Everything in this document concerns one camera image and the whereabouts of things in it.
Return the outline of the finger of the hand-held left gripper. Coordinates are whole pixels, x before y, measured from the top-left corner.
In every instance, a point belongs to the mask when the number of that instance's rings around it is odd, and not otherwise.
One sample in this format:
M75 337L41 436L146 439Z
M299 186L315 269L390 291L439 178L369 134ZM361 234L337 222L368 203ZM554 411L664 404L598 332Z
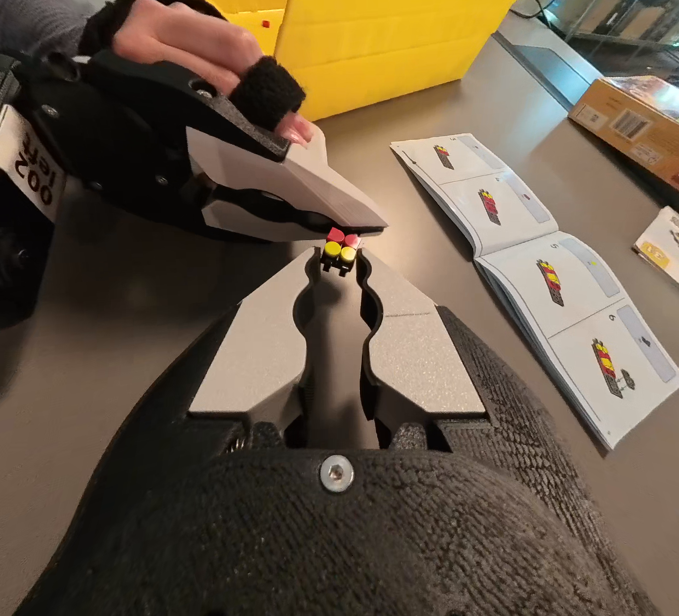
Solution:
M188 154L194 172L212 187L281 189L284 195L304 190L332 206L332 226L350 232L381 232L389 223L369 196L330 167L324 132L312 126L307 145L288 144L284 159L274 161L253 151L257 144L247 136L246 147L237 146L195 128L186 128Z
M274 243L316 240L332 226L332 206L304 190L208 187L200 209L211 228Z

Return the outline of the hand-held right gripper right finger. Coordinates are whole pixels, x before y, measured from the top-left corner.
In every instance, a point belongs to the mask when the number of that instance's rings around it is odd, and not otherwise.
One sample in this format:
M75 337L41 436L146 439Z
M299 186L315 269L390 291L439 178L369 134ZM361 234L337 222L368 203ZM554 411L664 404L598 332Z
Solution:
M463 358L428 296L367 249L358 254L362 346L360 396L379 439L405 424L436 438L438 422L483 425L488 412Z

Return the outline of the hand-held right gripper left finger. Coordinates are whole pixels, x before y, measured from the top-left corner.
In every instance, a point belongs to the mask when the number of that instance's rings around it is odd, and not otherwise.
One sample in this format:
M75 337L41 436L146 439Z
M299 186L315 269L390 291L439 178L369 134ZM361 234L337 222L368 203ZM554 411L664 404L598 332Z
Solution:
M298 387L307 342L299 300L314 285L318 247L310 247L242 300L189 413L271 423L284 432L302 415Z

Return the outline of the black lego plate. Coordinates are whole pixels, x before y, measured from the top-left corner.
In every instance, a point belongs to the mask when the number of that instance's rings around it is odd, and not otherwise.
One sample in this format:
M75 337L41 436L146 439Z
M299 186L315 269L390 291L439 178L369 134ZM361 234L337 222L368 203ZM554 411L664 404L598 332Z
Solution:
M329 272L331 270L336 270L339 273L340 276L344 277L345 275L347 275L347 273L352 271L352 269L353 269L353 267L356 263L357 254L358 254L359 249L357 249L356 259L355 259L354 263L350 264L350 265L346 265L346 264L341 263L339 257L334 261L324 259L324 257L323 257L324 246L323 246L323 249L322 249L321 255L320 255L320 265L325 272Z

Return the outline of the person's left forearm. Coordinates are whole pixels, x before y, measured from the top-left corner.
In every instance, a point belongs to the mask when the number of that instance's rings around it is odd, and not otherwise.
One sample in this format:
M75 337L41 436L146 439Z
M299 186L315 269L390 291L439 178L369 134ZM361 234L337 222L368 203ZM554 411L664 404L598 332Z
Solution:
M94 9L77 0L1 0L1 53L76 57Z

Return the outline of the lego instruction booklet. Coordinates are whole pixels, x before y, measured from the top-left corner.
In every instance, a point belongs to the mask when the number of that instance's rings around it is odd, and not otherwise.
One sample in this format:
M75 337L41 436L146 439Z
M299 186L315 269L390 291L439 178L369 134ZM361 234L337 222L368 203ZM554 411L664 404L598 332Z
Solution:
M607 451L678 390L678 366L614 272L495 153L468 133L390 148L464 234L477 270Z

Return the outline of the orange lego box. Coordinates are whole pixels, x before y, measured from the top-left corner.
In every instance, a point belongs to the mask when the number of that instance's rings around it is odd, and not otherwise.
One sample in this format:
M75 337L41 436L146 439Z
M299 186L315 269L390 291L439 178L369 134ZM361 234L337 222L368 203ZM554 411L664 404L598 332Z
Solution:
M568 118L678 191L678 87L656 76L600 77Z

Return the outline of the person's left hand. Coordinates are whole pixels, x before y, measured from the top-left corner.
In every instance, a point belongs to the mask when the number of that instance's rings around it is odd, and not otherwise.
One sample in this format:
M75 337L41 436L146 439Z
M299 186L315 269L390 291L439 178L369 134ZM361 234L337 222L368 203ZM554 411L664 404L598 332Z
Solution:
M306 146L312 126L299 115L306 97L294 77L264 54L250 31L205 0L112 0L86 20L77 55L102 50L136 63L189 69L265 130Z

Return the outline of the white paper leaflet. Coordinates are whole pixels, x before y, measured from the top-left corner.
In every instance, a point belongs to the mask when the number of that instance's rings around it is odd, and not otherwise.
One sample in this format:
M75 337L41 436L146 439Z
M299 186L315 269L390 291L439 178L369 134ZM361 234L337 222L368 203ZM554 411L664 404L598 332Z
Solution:
M678 285L678 213L669 206L662 208L632 250Z

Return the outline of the stack of cardboard boxes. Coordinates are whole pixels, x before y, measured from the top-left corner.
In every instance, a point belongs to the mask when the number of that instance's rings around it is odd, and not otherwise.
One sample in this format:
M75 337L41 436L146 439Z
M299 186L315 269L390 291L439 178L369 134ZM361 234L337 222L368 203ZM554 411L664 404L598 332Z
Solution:
M678 45L678 0L554 0L546 11L566 35Z

